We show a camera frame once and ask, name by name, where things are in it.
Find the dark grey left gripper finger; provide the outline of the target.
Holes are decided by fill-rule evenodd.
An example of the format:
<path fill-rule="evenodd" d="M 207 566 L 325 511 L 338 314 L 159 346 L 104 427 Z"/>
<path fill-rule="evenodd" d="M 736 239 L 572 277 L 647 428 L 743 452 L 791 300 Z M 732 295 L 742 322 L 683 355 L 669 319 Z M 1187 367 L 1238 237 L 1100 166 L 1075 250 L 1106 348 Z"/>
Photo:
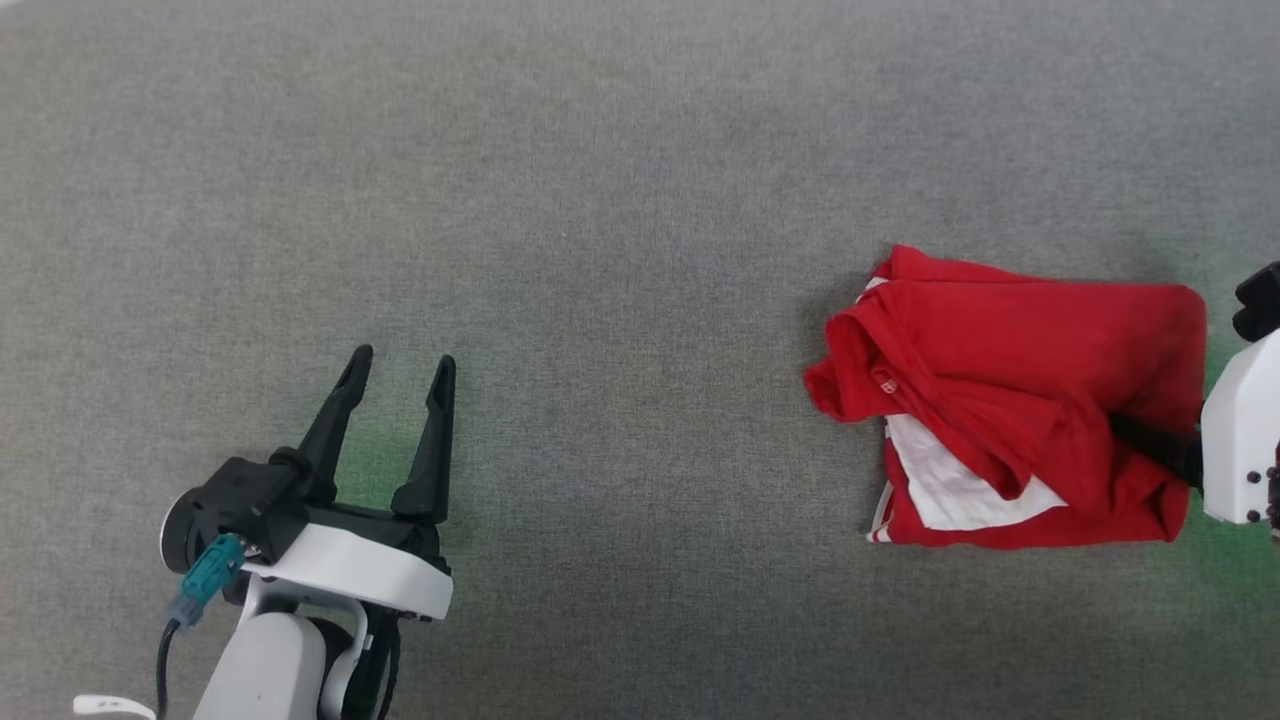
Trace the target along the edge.
<path fill-rule="evenodd" d="M 349 416 L 361 404 L 372 368 L 374 348 L 360 345 L 326 396 L 298 447 L 280 447 L 269 459 L 296 475 L 303 503 L 333 503 L 337 498 L 337 465 Z"/>
<path fill-rule="evenodd" d="M 449 512 L 451 464 L 454 438 L 456 360 L 444 355 L 425 398 L 428 418 L 407 482 L 396 489 L 390 510 L 399 518 L 438 525 Z"/>

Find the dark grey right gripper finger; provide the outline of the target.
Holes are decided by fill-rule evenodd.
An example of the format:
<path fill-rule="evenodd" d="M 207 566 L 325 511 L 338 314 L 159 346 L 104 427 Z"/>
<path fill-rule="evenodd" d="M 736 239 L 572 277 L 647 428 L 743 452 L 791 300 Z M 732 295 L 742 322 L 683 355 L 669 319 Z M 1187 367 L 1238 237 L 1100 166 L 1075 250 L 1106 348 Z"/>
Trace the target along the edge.
<path fill-rule="evenodd" d="M 1174 474 L 1197 493 L 1204 492 L 1201 433 L 1174 433 L 1123 414 L 1110 416 L 1112 434 Z"/>

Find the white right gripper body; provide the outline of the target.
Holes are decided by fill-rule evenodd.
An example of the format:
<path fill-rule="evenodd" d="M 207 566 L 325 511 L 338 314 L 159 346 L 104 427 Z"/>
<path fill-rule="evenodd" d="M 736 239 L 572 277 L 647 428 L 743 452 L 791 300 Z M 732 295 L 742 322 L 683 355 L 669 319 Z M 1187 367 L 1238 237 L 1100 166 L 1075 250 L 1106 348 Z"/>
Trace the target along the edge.
<path fill-rule="evenodd" d="M 1268 521 L 1277 497 L 1279 337 L 1235 354 L 1199 419 L 1204 511 L 1225 523 Z"/>

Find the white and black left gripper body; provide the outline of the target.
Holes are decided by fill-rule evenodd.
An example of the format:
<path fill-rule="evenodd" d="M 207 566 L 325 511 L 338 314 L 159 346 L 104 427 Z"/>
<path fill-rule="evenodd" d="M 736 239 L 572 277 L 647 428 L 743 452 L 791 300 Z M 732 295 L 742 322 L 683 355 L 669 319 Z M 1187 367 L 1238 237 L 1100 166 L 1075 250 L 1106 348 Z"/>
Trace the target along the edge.
<path fill-rule="evenodd" d="M 407 618 L 443 620 L 454 593 L 440 537 L 429 521 L 338 505 L 312 510 L 308 521 L 273 562 L 244 565 L 250 587 L 242 618 L 265 610 L 269 594 L 285 603 L 317 601 L 335 607 L 366 603 Z"/>

